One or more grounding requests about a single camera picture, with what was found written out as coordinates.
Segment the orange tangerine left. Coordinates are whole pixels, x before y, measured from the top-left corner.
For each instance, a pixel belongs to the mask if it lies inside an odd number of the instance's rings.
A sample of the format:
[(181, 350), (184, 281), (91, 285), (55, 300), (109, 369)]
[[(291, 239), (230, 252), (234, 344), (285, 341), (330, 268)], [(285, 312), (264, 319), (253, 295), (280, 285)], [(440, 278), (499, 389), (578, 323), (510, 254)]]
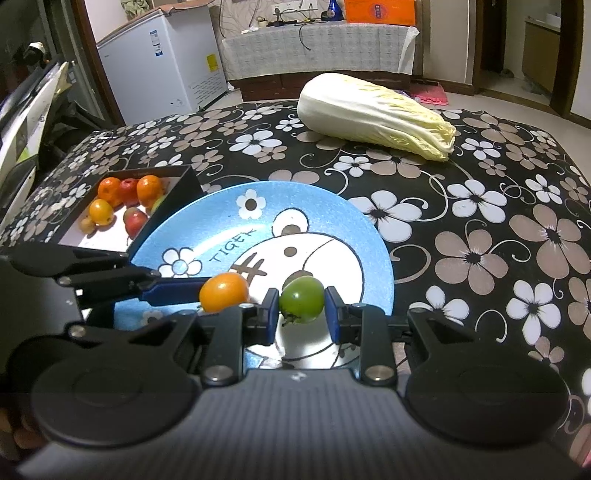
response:
[(113, 209), (117, 209), (122, 203), (120, 187), (120, 179), (106, 177), (98, 184), (97, 198), (106, 201)]

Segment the pink slipper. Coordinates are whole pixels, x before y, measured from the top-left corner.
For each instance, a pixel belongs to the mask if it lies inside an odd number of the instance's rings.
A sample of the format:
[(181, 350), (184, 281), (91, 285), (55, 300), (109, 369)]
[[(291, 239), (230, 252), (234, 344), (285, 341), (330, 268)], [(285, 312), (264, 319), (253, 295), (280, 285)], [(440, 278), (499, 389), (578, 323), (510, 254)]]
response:
[(412, 81), (410, 85), (411, 97), (419, 103), (431, 106), (448, 106), (448, 95), (439, 82)]

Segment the blue tiger plate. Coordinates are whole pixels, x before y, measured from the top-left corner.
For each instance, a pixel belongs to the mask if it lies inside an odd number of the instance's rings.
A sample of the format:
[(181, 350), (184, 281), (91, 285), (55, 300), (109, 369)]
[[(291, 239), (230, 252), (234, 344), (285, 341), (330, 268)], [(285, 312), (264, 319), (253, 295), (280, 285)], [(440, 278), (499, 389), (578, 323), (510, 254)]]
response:
[[(164, 278), (213, 277), (226, 271), (249, 283), (252, 302), (270, 288), (280, 292), (298, 276), (335, 287), (346, 304), (394, 305), (394, 273), (377, 228), (348, 200), (294, 182), (255, 182), (200, 198), (167, 218), (132, 256)], [(200, 311), (198, 294), (168, 306), (131, 299), (114, 307), (114, 327), (136, 330), (183, 309)], [(246, 369), (349, 368), (359, 349), (332, 343), (324, 312), (314, 322), (276, 328), (273, 345), (245, 350)]]

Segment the yellow orange fruit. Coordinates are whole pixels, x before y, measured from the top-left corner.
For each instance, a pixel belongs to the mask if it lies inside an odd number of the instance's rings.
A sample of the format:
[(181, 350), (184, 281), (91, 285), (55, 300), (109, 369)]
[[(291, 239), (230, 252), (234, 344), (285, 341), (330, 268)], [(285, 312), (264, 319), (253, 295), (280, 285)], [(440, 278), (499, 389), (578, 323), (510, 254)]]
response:
[(113, 207), (103, 199), (93, 200), (87, 209), (88, 216), (97, 226), (109, 226), (114, 220)]
[(199, 303), (207, 313), (249, 301), (249, 284), (242, 275), (225, 272), (209, 278), (199, 291)]

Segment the checked cloth on cabinet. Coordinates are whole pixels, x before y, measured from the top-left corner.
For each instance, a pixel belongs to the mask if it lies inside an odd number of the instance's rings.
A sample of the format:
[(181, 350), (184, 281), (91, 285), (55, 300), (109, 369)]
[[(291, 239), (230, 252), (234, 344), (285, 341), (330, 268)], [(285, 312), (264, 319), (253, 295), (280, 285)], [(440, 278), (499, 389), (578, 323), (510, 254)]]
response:
[(363, 23), (308, 23), (259, 29), (221, 40), (229, 80), (328, 71), (414, 70), (415, 27)]

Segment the dark wooden tv cabinet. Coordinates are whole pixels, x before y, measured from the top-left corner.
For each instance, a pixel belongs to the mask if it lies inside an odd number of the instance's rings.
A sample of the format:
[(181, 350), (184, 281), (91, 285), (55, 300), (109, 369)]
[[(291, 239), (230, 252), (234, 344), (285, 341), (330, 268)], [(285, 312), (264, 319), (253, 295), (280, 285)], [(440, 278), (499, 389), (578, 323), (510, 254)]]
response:
[(356, 83), (372, 83), (391, 90), (413, 93), (419, 85), (440, 84), (445, 92), (474, 95), (473, 85), (446, 80), (424, 79), (417, 75), (391, 73), (386, 71), (331, 71), (270, 74), (238, 80), (229, 83), (240, 92), (244, 101), (297, 99), (301, 91), (311, 85), (312, 89), (329, 97), (338, 91), (345, 77), (356, 78)]

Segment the red apple back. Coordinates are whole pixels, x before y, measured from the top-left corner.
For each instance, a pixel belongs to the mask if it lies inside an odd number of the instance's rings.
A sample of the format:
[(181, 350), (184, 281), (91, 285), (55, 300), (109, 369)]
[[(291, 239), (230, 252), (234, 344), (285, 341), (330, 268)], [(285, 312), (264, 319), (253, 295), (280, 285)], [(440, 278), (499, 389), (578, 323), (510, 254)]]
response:
[(119, 185), (120, 200), (126, 207), (133, 207), (139, 203), (137, 183), (137, 179), (127, 178), (122, 180)]

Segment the green hanging cloth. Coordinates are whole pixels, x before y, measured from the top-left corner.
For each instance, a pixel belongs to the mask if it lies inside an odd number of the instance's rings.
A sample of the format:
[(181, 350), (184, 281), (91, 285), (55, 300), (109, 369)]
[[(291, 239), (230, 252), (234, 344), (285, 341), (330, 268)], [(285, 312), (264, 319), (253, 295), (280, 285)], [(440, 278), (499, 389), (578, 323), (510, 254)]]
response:
[(148, 0), (121, 0), (120, 4), (128, 20), (141, 16), (152, 9)]

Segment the white napa cabbage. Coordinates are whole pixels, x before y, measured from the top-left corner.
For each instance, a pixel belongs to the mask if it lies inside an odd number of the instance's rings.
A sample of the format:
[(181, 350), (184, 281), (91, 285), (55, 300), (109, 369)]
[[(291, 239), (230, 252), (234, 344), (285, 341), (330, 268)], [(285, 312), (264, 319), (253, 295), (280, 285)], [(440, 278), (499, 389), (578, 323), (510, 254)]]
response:
[(305, 87), (297, 116), (318, 134), (410, 152), (429, 161), (445, 162), (454, 151), (457, 129), (438, 112), (352, 77), (345, 77), (329, 97)]

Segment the orange tangerine back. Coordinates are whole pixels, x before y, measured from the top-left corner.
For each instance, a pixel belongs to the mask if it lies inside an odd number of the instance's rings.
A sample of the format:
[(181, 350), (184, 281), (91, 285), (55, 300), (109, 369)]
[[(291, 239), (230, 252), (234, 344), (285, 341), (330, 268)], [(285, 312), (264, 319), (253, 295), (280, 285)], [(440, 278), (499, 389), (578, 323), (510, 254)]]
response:
[(153, 204), (164, 195), (161, 179), (155, 175), (141, 177), (136, 184), (136, 195), (143, 207), (151, 209)]

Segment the small red apple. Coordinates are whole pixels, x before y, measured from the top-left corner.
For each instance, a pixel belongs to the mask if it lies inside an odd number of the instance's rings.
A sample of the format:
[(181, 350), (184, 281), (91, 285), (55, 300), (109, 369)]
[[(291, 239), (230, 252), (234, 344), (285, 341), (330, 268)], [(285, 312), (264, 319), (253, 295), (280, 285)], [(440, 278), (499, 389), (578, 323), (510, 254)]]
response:
[(136, 207), (127, 208), (123, 214), (125, 231), (130, 239), (135, 239), (148, 220), (148, 216)]

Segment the black floral tablecloth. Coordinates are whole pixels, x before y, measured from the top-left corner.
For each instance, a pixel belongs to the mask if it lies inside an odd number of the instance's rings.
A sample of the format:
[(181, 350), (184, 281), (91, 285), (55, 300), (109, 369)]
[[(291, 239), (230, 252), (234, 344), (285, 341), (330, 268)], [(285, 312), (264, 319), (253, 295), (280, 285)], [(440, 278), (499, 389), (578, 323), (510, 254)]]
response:
[(49, 242), (107, 173), (185, 166), (204, 193), (294, 182), (352, 202), (377, 228), (395, 314), (424, 308), (511, 345), (568, 386), (556, 442), (590, 462), (590, 186), (556, 140), (484, 111), (447, 110), (450, 159), (315, 133), (293, 102), (170, 115), (81, 140), (1, 231)]

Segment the white chest freezer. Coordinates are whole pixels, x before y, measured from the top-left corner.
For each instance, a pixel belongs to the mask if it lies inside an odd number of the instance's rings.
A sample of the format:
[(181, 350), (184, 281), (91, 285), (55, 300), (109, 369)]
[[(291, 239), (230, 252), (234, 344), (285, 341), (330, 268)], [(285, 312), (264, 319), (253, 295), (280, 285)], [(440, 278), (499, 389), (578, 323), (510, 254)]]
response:
[(154, 8), (97, 51), (127, 124), (197, 112), (228, 90), (207, 1)]

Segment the orange tangerine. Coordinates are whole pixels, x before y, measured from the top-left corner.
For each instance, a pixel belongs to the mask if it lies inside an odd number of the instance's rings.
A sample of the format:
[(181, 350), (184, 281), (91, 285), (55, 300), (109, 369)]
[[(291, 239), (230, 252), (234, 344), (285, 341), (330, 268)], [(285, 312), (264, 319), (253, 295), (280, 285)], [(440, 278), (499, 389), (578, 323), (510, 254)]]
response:
[(120, 187), (120, 179), (106, 177), (98, 184), (97, 198), (106, 201), (113, 209), (117, 209), (122, 203)]
[(161, 179), (155, 175), (141, 177), (136, 184), (136, 195), (143, 207), (151, 209), (153, 204), (164, 195)]

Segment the green tomato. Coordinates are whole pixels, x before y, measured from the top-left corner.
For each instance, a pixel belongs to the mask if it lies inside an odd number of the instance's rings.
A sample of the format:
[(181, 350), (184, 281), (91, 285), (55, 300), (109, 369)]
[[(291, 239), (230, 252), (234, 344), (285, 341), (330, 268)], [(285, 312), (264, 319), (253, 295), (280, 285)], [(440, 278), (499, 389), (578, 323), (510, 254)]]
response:
[(152, 206), (150, 208), (150, 213), (149, 213), (150, 216), (154, 214), (154, 212), (157, 210), (157, 208), (162, 204), (162, 202), (165, 199), (166, 199), (166, 195), (162, 195), (154, 201), (154, 203), (152, 204)]
[(284, 287), (279, 305), (286, 323), (314, 322), (325, 308), (325, 287), (315, 277), (298, 277)]

